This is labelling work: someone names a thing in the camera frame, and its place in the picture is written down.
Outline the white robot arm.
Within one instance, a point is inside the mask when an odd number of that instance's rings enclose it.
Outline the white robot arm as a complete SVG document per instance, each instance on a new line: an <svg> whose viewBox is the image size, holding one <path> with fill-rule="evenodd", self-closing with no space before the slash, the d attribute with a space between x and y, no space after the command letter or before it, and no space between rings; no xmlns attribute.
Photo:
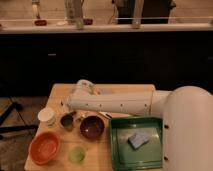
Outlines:
<svg viewBox="0 0 213 171"><path fill-rule="evenodd" d="M74 110L159 117L163 171L213 171L213 94L203 88L96 95L93 83L80 80L65 104Z"/></svg>

